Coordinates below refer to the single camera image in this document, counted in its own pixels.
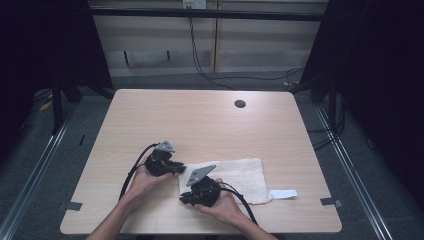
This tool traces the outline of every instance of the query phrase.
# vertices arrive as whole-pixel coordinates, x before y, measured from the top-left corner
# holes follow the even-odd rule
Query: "wrist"
[[[144,186],[143,187],[137,186],[137,187],[130,187],[127,193],[129,193],[131,197],[141,200],[149,193],[149,190]]]
[[[120,202],[130,205],[132,209],[144,196],[144,192],[129,189],[128,192],[126,192],[124,196],[122,196]]]
[[[253,223],[246,215],[244,215],[242,212],[238,213],[236,216],[231,218],[231,225],[238,230],[242,230],[250,223]]]

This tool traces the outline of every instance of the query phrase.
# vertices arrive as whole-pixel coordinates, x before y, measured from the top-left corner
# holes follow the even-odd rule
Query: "black device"
[[[166,173],[183,173],[185,170],[184,163],[171,161],[174,148],[168,141],[163,141],[157,146],[153,152],[147,157],[144,165],[153,176],[161,176]]]
[[[170,160],[172,157],[172,153],[175,152],[175,149],[172,147],[171,143],[169,143],[168,141],[163,141],[161,143],[151,144],[140,154],[134,166],[128,173],[124,185],[122,186],[119,199],[124,196],[132,176],[134,175],[137,168],[141,166],[139,165],[140,160],[143,158],[144,154],[152,147],[154,147],[153,152],[147,157],[146,162],[142,165],[145,165],[147,171],[153,176],[158,177],[169,172],[172,174],[183,173],[186,169],[184,163],[174,162]]]
[[[221,186],[210,177],[205,176],[198,183],[191,186],[191,192],[181,194],[180,200],[184,204],[190,203],[192,206],[202,204],[212,207],[218,200],[220,193]]]
[[[212,207],[216,201],[218,201],[221,191],[227,191],[236,195],[236,197],[240,199],[241,203],[243,203],[244,207],[246,208],[252,222],[258,224],[252,210],[249,207],[249,204],[246,202],[243,195],[237,192],[237,190],[235,190],[231,185],[222,183],[231,187],[233,190],[225,187],[223,188],[217,182],[207,176],[207,174],[215,169],[215,167],[216,165],[210,165],[193,170],[186,184],[187,187],[191,186],[191,192],[182,193],[180,195],[180,201],[184,204],[189,203],[193,206],[196,204],[202,204],[207,207]]]

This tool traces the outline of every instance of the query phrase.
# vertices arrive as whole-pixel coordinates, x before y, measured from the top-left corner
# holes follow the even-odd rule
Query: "gray floor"
[[[213,76],[278,77],[284,72],[221,73]],[[290,77],[290,82],[300,75]],[[145,77],[114,78],[115,89],[216,89],[228,90],[213,84],[198,74],[159,75]],[[288,87],[281,80],[253,80],[231,78],[215,80],[237,90],[284,91]],[[60,232],[64,212],[57,210],[62,202],[71,199],[73,191],[94,144],[97,133],[107,112],[110,100],[88,89],[81,89],[84,97],[77,105],[67,104],[65,111],[76,107],[67,132],[61,141],[38,189],[22,218],[13,239],[83,239],[84,236],[66,236]],[[295,96],[307,129],[323,126],[311,103],[308,92]],[[39,112],[44,100],[34,104],[34,110],[20,133],[20,142],[0,170],[0,219],[8,210],[25,185],[37,163],[52,130],[52,109]],[[312,144],[325,139],[324,133],[311,133]],[[393,239],[424,239],[424,215],[405,188],[387,169],[384,159],[371,149],[366,134],[350,115],[346,114],[346,127],[341,139],[362,177],[371,197],[384,217]],[[368,217],[354,192],[347,175],[331,145],[316,151],[330,192],[343,202],[338,213],[343,224],[336,234],[285,234],[286,239],[378,239]],[[135,239],[121,236],[120,239]]]

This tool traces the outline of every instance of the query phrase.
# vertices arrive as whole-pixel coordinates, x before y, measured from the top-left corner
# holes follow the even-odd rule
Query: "electrical outlet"
[[[206,9],[206,0],[194,0],[195,9]]]
[[[184,9],[194,9],[194,0],[183,0]]]

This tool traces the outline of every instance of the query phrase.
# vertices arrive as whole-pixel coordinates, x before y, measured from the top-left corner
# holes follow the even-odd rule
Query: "white cloth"
[[[214,180],[221,178],[224,183],[230,184],[242,194],[249,204],[269,202],[262,161],[259,158],[187,164],[184,173],[178,176],[180,194],[191,191],[186,184],[193,170],[213,164],[216,165],[216,168],[208,174],[210,178]]]

